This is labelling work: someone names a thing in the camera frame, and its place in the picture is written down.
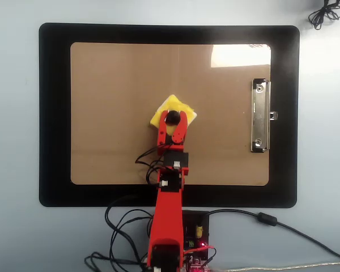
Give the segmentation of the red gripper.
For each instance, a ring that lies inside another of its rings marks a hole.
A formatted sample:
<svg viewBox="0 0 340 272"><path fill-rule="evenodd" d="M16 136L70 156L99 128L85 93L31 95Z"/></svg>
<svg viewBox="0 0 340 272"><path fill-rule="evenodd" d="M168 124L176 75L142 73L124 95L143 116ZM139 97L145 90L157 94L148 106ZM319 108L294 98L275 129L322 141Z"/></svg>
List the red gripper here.
<svg viewBox="0 0 340 272"><path fill-rule="evenodd" d="M184 111L179 111L174 120L176 128L172 136L167 134L166 118L168 111L164 110L161 113L158 127L158 155L163 155L166 151L184 150L184 140L188 129L188 118Z"/></svg>

